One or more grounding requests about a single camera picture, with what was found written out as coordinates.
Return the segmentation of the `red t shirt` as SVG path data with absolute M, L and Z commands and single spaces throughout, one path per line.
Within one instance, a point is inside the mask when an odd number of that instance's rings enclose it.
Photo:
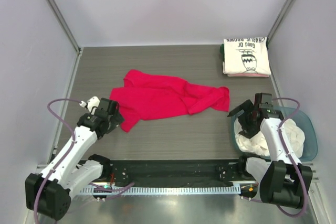
M 208 108 L 227 112 L 230 90 L 132 69 L 123 78 L 123 86 L 111 90 L 110 99 L 119 104 L 124 118 L 121 129 L 130 132 L 139 121 L 194 115 Z

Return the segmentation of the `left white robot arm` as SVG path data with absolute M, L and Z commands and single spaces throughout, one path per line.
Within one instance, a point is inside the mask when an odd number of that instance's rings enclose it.
M 105 182 L 111 177 L 111 161 L 98 154 L 91 155 L 81 167 L 76 166 L 89 147 L 123 123 L 119 103 L 92 97 L 78 104 L 87 112 L 75 128 L 64 123 L 71 133 L 66 145 L 41 172 L 31 173 L 25 180 L 26 207 L 33 212 L 35 223 L 40 214 L 60 220 L 82 188 L 94 180 Z

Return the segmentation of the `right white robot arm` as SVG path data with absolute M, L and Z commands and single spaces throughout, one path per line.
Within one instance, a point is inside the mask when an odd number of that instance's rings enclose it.
M 270 163 L 262 157 L 248 157 L 236 167 L 241 179 L 252 176 L 259 183 L 261 202 L 305 211 L 308 189 L 313 172 L 302 164 L 287 138 L 284 124 L 288 120 L 273 106 L 270 93 L 256 93 L 253 101 L 246 100 L 229 112 L 236 116 L 239 135 L 251 140 L 261 133 L 268 147 Z

